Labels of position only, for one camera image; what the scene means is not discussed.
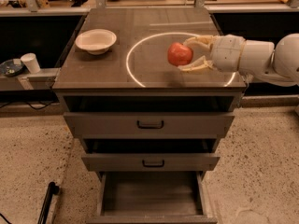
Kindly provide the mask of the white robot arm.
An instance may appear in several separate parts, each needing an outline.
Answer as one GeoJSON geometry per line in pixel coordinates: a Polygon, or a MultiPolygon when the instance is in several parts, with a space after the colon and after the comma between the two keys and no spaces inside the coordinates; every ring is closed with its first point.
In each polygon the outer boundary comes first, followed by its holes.
{"type": "Polygon", "coordinates": [[[180,65],[182,72],[202,73],[204,70],[250,74],[270,84],[288,87],[299,85],[298,34],[273,42],[247,40],[237,35],[199,35],[188,38],[184,46],[208,52],[194,62],[180,65]]]}

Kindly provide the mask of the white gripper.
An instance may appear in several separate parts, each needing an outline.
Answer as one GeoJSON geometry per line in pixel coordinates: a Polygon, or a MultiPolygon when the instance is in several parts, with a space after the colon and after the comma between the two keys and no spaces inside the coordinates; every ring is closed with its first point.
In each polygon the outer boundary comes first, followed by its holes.
{"type": "Polygon", "coordinates": [[[184,46],[205,52],[211,51],[212,61],[206,56],[201,56],[192,63],[180,65],[178,69],[182,72],[202,72],[207,69],[213,70],[215,66],[222,72],[236,72],[245,43],[245,38],[236,35],[199,35],[188,38],[183,42],[184,46]]]}

